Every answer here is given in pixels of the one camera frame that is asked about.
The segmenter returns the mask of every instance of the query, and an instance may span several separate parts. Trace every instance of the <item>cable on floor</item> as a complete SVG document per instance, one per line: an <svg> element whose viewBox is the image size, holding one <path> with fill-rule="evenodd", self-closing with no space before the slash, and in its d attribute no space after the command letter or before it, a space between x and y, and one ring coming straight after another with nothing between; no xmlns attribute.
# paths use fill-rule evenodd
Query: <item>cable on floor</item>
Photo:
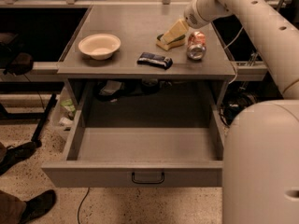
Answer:
<svg viewBox="0 0 299 224"><path fill-rule="evenodd" d="M82 199L81 204L78 207L78 212L77 212L77 221L78 221L78 224L81 224L80 219L79 219L81 206L82 206L84 200L86 199L86 197L88 196L88 194L90 193L90 190L91 190L91 188L87 188L86 194L85 194L84 198Z"/></svg>

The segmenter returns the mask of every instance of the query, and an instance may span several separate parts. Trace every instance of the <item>aluminum can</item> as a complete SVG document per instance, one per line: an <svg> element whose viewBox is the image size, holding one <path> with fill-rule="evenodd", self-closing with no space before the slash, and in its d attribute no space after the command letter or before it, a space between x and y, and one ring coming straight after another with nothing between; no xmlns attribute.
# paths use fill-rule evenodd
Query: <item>aluminum can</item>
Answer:
<svg viewBox="0 0 299 224"><path fill-rule="evenodd" d="M202 32L192 32L188 38L187 56L200 60L206 54L206 36Z"/></svg>

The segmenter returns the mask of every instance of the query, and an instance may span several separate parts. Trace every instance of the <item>drawer front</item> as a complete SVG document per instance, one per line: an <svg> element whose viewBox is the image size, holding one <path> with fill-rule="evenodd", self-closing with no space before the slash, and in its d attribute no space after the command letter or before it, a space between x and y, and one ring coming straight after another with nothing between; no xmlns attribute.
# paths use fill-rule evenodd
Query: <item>drawer front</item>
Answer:
<svg viewBox="0 0 299 224"><path fill-rule="evenodd" d="M221 169L53 168L44 165L43 171L60 188L221 187Z"/></svg>

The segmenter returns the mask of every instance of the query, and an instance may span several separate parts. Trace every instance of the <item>terrazzo floor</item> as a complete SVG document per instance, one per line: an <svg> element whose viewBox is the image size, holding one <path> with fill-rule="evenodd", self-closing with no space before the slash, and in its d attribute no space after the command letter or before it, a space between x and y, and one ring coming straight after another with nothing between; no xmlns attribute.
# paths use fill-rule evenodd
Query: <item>terrazzo floor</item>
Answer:
<svg viewBox="0 0 299 224"><path fill-rule="evenodd" d="M0 121L0 141L18 146L30 141L35 121ZM33 157L0 176L0 189L29 200L46 189L54 189L57 203L33 223L76 224L78 208L87 189L56 188L40 169L43 161L61 158L65 141L47 122L40 135L42 147ZM81 224L221 224L221 189L142 188L90 189L83 202Z"/></svg>

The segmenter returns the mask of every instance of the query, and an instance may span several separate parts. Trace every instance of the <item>cabinet top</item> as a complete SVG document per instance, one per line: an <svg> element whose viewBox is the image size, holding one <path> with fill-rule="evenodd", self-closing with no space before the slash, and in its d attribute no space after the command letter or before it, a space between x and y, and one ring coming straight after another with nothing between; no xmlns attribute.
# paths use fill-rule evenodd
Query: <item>cabinet top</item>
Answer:
<svg viewBox="0 0 299 224"><path fill-rule="evenodd" d="M186 44L165 51L156 46L158 35L166 32L183 17L186 4L124 3L93 6L82 23L58 74L71 77L98 78L177 78L229 80L235 72L211 24L200 29L206 35L206 56L201 61L187 57ZM120 49L104 61L83 55L78 43L88 35L113 34L121 40ZM172 66L161 68L136 63L142 52L154 53L173 60Z"/></svg>

